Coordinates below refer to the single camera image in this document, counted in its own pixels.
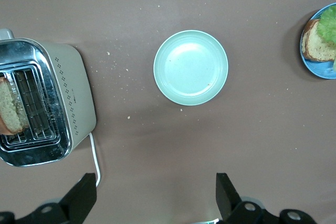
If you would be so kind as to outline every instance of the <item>toast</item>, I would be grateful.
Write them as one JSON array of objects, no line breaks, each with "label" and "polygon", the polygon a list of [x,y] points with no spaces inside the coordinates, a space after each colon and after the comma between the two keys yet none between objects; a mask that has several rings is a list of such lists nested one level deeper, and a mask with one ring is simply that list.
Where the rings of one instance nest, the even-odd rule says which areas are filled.
[{"label": "toast", "polygon": [[306,24],[302,34],[302,54],[305,59],[312,61],[334,61],[336,57],[336,44],[324,42],[317,33],[319,19],[311,19]]},{"label": "toast", "polygon": [[0,134],[14,135],[29,126],[23,105],[14,96],[9,81],[0,77]]}]

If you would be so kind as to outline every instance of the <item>sandwich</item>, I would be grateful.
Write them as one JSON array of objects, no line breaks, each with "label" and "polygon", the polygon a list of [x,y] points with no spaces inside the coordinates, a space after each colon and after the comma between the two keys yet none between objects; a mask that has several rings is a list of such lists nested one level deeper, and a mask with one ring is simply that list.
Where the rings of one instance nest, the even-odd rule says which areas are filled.
[{"label": "sandwich", "polygon": [[336,6],[327,8],[318,19],[311,19],[302,34],[305,59],[319,62],[335,61]]}]

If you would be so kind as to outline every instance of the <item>toaster body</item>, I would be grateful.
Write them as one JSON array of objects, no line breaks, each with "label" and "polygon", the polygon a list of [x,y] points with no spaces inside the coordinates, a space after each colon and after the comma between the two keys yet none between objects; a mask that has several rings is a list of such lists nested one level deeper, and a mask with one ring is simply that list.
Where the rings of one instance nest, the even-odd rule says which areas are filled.
[{"label": "toaster body", "polygon": [[96,115],[79,52],[31,39],[0,40],[0,76],[22,103],[29,127],[1,135],[0,158],[14,166],[63,159],[95,128]]}]

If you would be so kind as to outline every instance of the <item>empty plate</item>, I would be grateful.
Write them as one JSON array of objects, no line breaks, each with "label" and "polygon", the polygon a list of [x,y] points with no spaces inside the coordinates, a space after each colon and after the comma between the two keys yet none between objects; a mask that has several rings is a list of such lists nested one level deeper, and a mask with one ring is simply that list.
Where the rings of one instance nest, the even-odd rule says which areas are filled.
[{"label": "empty plate", "polygon": [[[336,5],[336,3],[328,5],[320,9],[317,13],[314,14],[314,16],[311,17],[311,19],[320,18],[321,14],[329,6],[332,6],[332,5]],[[336,71],[334,71],[332,68],[333,63],[334,63],[333,61],[318,62],[318,61],[307,60],[304,58],[303,53],[302,53],[302,37],[303,37],[303,32],[302,32],[301,40],[300,40],[300,53],[301,53],[303,63],[306,65],[306,67],[318,77],[325,78],[325,79],[336,79]]]},{"label": "empty plate", "polygon": [[161,92],[181,105],[209,101],[222,89],[228,73],[224,48],[211,35],[181,31],[168,38],[154,60],[154,77]]}]

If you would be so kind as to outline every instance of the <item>cord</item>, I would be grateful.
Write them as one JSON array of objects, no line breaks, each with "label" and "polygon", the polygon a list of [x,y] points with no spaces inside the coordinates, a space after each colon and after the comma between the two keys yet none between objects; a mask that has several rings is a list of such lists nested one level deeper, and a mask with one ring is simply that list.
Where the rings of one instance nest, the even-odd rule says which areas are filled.
[{"label": "cord", "polygon": [[193,223],[193,224],[216,224],[217,222],[219,222],[219,219],[215,219],[215,220],[212,220],[212,221],[206,221],[206,222],[196,222],[196,223]]},{"label": "cord", "polygon": [[91,141],[91,147],[92,147],[92,154],[93,154],[93,160],[94,160],[94,164],[96,166],[96,170],[97,170],[97,181],[96,181],[96,187],[98,187],[99,183],[100,183],[100,168],[99,168],[99,164],[98,164],[98,159],[97,159],[97,153],[96,153],[96,147],[94,146],[94,138],[92,133],[89,133],[90,136],[90,141]]}]

